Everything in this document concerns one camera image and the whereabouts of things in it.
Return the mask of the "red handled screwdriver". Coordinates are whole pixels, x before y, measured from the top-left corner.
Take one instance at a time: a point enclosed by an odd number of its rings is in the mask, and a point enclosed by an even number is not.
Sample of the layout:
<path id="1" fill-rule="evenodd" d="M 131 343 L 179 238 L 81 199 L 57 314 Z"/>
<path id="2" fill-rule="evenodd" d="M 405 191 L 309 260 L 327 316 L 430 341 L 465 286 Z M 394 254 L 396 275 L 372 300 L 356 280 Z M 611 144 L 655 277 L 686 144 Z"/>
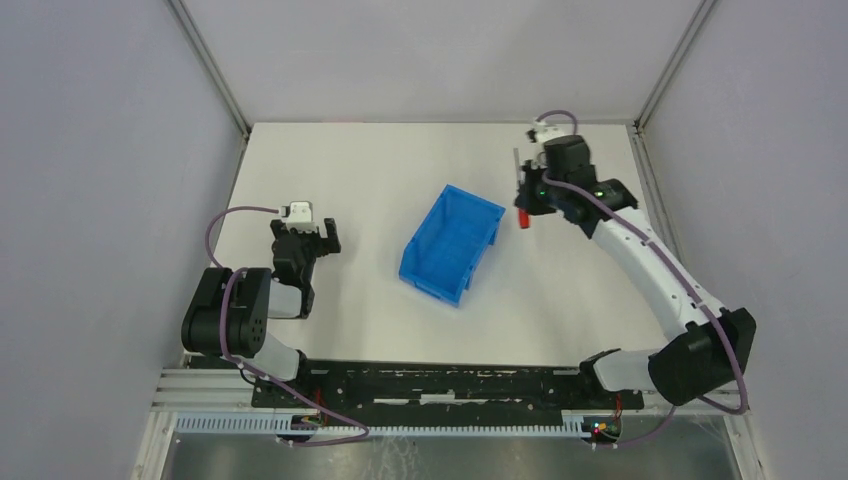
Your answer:
<path id="1" fill-rule="evenodd" d="M 516 173 L 516 190 L 517 190 L 516 197 L 519 197 L 520 194 L 521 194 L 522 185 L 523 185 L 522 158 L 521 158 L 519 149 L 517 147 L 514 147 L 512 152 L 513 152 L 513 160 L 514 160 L 515 173 Z M 530 224 L 531 224 L 530 216 L 528 215 L 528 213 L 524 209 L 522 209 L 520 207 L 516 207 L 516 210 L 517 210 L 517 218 L 518 218 L 519 227 L 522 230 L 528 229 L 530 227 Z"/>

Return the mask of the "blue plastic bin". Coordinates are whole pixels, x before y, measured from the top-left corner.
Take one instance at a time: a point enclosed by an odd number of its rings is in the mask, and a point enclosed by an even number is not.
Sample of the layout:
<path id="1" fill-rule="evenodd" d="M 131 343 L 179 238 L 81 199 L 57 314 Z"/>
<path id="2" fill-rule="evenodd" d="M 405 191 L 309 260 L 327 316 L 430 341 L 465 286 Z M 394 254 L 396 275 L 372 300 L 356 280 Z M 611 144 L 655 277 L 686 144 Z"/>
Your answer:
<path id="1" fill-rule="evenodd" d="M 407 243 L 398 277 L 418 291 L 459 307 L 505 208 L 453 185 L 444 187 Z"/>

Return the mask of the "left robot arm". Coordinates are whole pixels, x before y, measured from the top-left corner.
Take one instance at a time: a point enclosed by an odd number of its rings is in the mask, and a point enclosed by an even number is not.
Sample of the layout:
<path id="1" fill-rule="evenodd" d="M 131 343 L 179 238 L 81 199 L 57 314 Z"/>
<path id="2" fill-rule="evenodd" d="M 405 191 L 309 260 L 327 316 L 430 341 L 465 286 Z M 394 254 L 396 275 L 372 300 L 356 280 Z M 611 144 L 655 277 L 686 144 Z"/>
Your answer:
<path id="1" fill-rule="evenodd" d="M 270 224 L 272 266 L 236 275 L 230 268 L 203 272 L 181 326 L 185 350 L 232 358 L 261 376 L 291 381 L 305 355 L 268 333 L 271 320 L 306 319 L 314 303 L 316 261 L 341 252 L 334 218 L 324 227 L 300 231 L 282 220 Z"/>

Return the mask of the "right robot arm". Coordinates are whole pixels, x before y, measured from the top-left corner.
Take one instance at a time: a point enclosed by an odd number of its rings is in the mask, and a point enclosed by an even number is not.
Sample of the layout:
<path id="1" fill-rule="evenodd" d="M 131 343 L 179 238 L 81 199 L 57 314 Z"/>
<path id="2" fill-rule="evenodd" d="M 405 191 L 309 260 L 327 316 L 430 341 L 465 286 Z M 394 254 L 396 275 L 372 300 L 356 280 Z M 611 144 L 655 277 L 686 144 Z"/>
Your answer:
<path id="1" fill-rule="evenodd" d="M 731 415 L 745 413 L 753 316 L 745 308 L 729 310 L 694 280 L 633 193 L 618 179 L 598 178 L 581 135 L 530 130 L 527 136 L 537 152 L 517 167 L 521 226 L 533 216 L 562 214 L 618 264 L 667 340 L 659 349 L 613 349 L 583 361 L 589 387 L 652 391 L 673 406 L 699 400 Z"/>

